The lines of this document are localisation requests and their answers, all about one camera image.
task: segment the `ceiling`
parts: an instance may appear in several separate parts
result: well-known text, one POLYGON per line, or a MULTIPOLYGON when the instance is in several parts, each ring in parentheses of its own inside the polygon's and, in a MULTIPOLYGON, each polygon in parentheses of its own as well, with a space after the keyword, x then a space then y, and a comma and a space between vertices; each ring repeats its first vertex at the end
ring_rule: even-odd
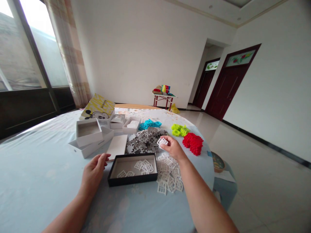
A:
POLYGON ((240 27, 287 0, 166 0, 199 14, 240 27))

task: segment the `white box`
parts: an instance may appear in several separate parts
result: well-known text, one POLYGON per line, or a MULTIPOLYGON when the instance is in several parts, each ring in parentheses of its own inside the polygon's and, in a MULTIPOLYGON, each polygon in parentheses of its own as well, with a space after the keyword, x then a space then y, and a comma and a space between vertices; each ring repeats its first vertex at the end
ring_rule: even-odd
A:
POLYGON ((97 118, 77 121, 76 136, 79 147, 103 140, 97 118))
POLYGON ((72 151, 72 153, 81 155, 86 159, 90 154, 92 154, 94 151, 96 151, 101 146, 105 145, 107 142, 109 142, 113 138, 114 131, 112 129, 101 127, 101 130, 102 130, 102 135, 103 135, 102 141, 98 141, 98 142, 95 142, 95 143, 92 143, 92 144, 89 144, 83 147, 78 146, 77 140, 73 140, 69 142, 68 146, 70 150, 72 151))
POLYGON ((140 118, 140 117, 131 116, 131 117, 126 121, 126 123, 124 124, 124 126, 123 126, 123 128, 122 128, 123 133, 126 133, 126 134, 134 134, 134 133, 137 133, 137 132, 138 132, 139 125, 140 125, 140 121, 141 121, 141 118, 140 118), (138 121, 137 127, 136 127, 136 128, 127 128, 127 125, 128 125, 132 120, 138 121))
POLYGON ((107 154, 111 154, 109 161, 113 161, 116 155, 124 155, 126 149, 127 135, 113 137, 107 154))
MULTIPOLYGON (((109 120, 111 120, 114 115, 115 115, 115 111, 113 110, 109 120)), ((110 128, 111 129, 121 129, 124 126, 125 121, 126 121, 126 118, 124 118, 124 121, 122 123, 116 123, 116 122, 111 122, 110 121, 110 128)))
POLYGON ((111 124, 110 124, 110 120, 112 119, 112 117, 114 116, 115 114, 115 110, 113 110, 113 112, 111 113, 111 116, 107 119, 97 119, 100 126, 104 126, 106 128, 111 128, 111 124))

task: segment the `window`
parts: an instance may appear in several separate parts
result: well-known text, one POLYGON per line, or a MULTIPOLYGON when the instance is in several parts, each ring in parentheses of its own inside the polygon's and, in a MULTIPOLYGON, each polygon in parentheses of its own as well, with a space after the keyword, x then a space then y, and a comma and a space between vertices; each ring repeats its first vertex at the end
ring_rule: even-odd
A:
POLYGON ((205 71, 217 69, 218 63, 219 63, 219 61, 215 61, 215 62, 208 63, 207 66, 206 66, 205 71))
POLYGON ((0 91, 45 88, 15 8, 0 0, 0 91))
POLYGON ((49 13, 39 0, 20 0, 52 87, 69 86, 49 13))
POLYGON ((241 54, 233 55, 233 56, 229 57, 228 62, 226 64, 226 67, 249 63, 250 60, 252 59, 255 51, 256 50, 252 50, 249 52, 245 52, 245 53, 241 53, 241 54))

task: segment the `doorway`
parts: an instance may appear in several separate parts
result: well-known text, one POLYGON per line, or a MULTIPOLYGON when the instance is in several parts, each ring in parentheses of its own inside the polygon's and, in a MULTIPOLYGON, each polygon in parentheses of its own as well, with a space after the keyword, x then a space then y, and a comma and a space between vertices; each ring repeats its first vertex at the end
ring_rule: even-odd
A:
POLYGON ((260 45, 227 55, 205 112, 222 120, 260 45))
POLYGON ((197 106, 200 109, 202 108, 202 105, 206 98, 206 94, 208 92, 208 89, 210 88, 212 79, 215 74, 215 70, 218 67, 219 60, 220 58, 210 60, 207 61, 204 65, 201 79, 193 100, 193 105, 197 106))

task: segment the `door frame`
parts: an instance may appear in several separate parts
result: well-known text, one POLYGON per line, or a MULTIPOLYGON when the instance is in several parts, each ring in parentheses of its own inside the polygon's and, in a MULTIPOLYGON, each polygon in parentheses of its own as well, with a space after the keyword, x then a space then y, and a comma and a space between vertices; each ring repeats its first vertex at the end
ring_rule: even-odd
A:
POLYGON ((209 61, 207 61, 206 63, 205 63, 205 65, 204 65, 204 68, 203 68, 203 71, 202 71, 202 74, 201 74, 201 78, 200 78, 200 81, 199 81, 199 84, 198 84, 198 87, 197 87, 197 91, 195 92, 195 95, 194 95, 194 99, 193 99, 193 105, 194 105, 194 103, 196 102, 196 100, 197 100, 197 98, 198 98, 198 96, 199 96, 199 90, 201 89, 201 85, 202 85, 202 83, 203 83, 203 78, 204 78, 204 75, 205 75, 205 72, 208 72, 208 71, 205 71, 205 69, 206 69, 206 67, 207 67, 207 64, 208 63, 211 63, 211 62, 215 62, 215 61, 219 61, 220 60, 220 58, 216 58, 216 59, 213 59, 213 60, 209 60, 209 61))
MULTIPOLYGON (((227 54, 226 59, 225 59, 225 62, 223 63, 223 66, 221 67, 220 73, 219 73, 219 75, 218 75, 218 77, 217 77, 217 81, 216 81, 215 86, 214 86, 214 88, 213 88, 213 92, 212 92, 212 94, 211 94, 211 96, 210 96, 210 99, 208 100, 207 106, 206 106, 206 108, 205 108, 205 110, 204 110, 205 113, 207 113, 208 107, 212 104, 212 99, 213 99, 213 97, 214 97, 214 95, 215 95, 215 92, 216 92, 216 89, 217 89, 217 87, 218 87, 218 85, 219 85, 219 83, 220 83, 219 77, 221 77, 221 75, 223 74, 224 70, 225 70, 226 68, 230 68, 230 67, 232 68, 232 67, 241 67, 241 66, 244 66, 244 67, 247 67, 247 70, 246 70, 246 73, 247 73, 247 71, 248 71, 248 69, 249 69, 249 66, 250 66, 251 63, 253 62, 253 59, 255 58, 255 56, 256 56, 256 54, 257 54, 257 52, 258 52, 260 46, 261 46, 261 43, 260 43, 260 44, 257 44, 257 45, 254 45, 254 46, 251 46, 251 47, 248 47, 248 48, 245 48, 245 49, 242 49, 242 50, 239 50, 239 51, 236 51, 236 52, 233 52, 233 53, 227 54), (230 58, 231 56, 238 55, 238 54, 240 54, 240 53, 244 53, 244 52, 247 52, 247 51, 250 51, 250 50, 255 50, 255 52, 254 52, 254 55, 252 56, 252 58, 250 59, 249 63, 247 63, 247 64, 240 64, 240 65, 236 65, 236 66, 228 66, 228 67, 226 67, 226 64, 227 64, 227 62, 228 62, 228 60, 229 60, 229 58, 230 58)), ((224 115, 222 116, 222 118, 221 118, 221 119, 218 119, 218 120, 222 121, 222 120, 223 120, 223 117, 225 116, 225 114, 226 114, 226 112, 224 113, 224 115)))

